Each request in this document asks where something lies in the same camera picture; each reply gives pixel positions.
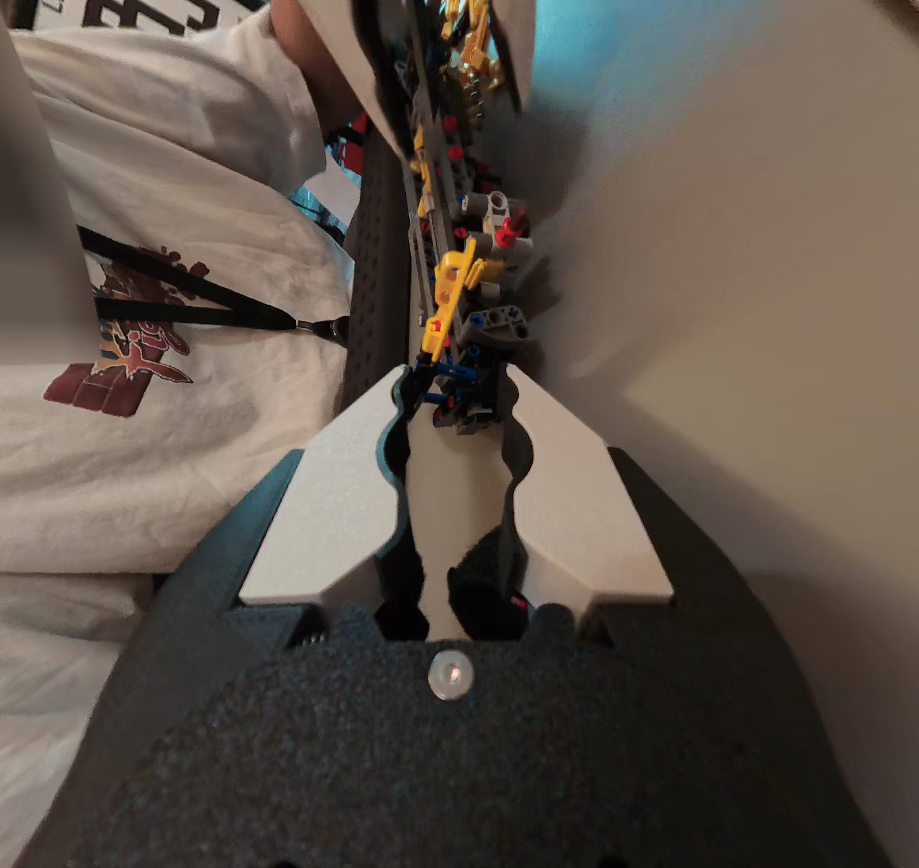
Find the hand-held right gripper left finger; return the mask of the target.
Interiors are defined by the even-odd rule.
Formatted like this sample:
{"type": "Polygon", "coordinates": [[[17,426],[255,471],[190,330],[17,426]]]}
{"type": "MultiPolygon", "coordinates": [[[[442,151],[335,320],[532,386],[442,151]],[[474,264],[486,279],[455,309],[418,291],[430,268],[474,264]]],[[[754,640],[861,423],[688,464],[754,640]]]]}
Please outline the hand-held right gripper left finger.
{"type": "Polygon", "coordinates": [[[312,438],[240,591],[248,606],[417,606],[406,488],[412,370],[397,366],[312,438]]]}

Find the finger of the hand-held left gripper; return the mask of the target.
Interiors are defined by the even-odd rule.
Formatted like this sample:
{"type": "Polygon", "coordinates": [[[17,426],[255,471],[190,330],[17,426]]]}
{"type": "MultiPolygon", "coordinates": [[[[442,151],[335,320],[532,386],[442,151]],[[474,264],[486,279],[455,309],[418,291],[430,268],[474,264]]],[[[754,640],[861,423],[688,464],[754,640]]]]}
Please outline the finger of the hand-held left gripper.
{"type": "Polygon", "coordinates": [[[403,160],[413,157],[410,99],[397,58],[407,29],[402,0],[297,0],[373,126],[403,160]]]}
{"type": "Polygon", "coordinates": [[[536,0],[489,0],[489,17],[504,87],[515,113],[520,115],[531,93],[536,0]]]}

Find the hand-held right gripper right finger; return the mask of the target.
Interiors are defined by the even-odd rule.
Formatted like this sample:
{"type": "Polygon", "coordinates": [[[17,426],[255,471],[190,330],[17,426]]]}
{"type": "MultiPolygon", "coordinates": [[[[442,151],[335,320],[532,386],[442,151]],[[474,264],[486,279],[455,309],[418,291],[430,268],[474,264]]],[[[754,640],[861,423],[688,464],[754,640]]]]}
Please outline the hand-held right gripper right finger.
{"type": "Polygon", "coordinates": [[[502,587],[531,606],[664,604],[673,596],[605,441],[513,365],[499,385],[502,587]]]}

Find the grey black lego chassis assembly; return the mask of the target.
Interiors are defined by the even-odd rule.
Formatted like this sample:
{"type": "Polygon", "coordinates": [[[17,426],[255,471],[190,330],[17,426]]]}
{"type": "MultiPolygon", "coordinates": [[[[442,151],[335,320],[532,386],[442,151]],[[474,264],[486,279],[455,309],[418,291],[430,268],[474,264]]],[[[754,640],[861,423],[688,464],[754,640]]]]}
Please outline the grey black lego chassis assembly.
{"type": "Polygon", "coordinates": [[[512,107],[489,0],[405,3],[408,59],[402,70],[413,133],[405,184],[421,340],[435,309],[434,272],[445,253],[461,251],[473,236],[485,260],[481,282],[462,295],[440,361],[433,367],[415,362],[416,402],[433,405],[434,426],[468,435],[500,421],[500,372],[530,339],[526,316],[512,301],[533,257],[529,207],[507,194],[484,159],[483,131],[494,97],[505,94],[512,107]]]}

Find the yellow and black lego arc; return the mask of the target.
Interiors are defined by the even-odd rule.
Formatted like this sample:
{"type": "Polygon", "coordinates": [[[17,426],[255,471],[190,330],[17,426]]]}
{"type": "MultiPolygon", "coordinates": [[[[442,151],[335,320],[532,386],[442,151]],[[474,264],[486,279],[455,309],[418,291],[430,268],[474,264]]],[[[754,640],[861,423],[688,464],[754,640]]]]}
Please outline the yellow and black lego arc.
{"type": "Polygon", "coordinates": [[[446,252],[434,275],[434,312],[427,319],[418,354],[417,367],[433,367],[447,347],[460,300],[467,290],[476,288],[485,271],[485,260],[477,254],[477,241],[469,236],[461,251],[446,252]]]}

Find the person's left forearm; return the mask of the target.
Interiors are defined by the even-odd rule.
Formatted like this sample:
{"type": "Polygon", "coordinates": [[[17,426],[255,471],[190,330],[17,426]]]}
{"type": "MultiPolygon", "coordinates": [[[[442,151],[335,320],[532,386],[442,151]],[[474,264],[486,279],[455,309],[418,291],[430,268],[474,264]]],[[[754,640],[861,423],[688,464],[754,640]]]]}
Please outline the person's left forearm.
{"type": "Polygon", "coordinates": [[[364,107],[298,0],[270,0],[269,19],[281,50],[307,85],[324,136],[352,125],[364,107]]]}

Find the white printed t-shirt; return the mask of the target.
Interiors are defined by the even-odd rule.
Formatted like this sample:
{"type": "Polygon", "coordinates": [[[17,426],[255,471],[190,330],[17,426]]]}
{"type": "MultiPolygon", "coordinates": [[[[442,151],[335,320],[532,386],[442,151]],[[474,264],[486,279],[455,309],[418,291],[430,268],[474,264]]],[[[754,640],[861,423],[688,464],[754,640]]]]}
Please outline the white printed t-shirt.
{"type": "MultiPolygon", "coordinates": [[[[12,31],[77,224],[307,321],[349,305],[291,196],[325,167],[269,7],[174,36],[12,31]]],[[[94,364],[2,368],[2,866],[40,825],[109,673],[193,546],[334,414],[339,346],[103,324],[94,364]]]]}

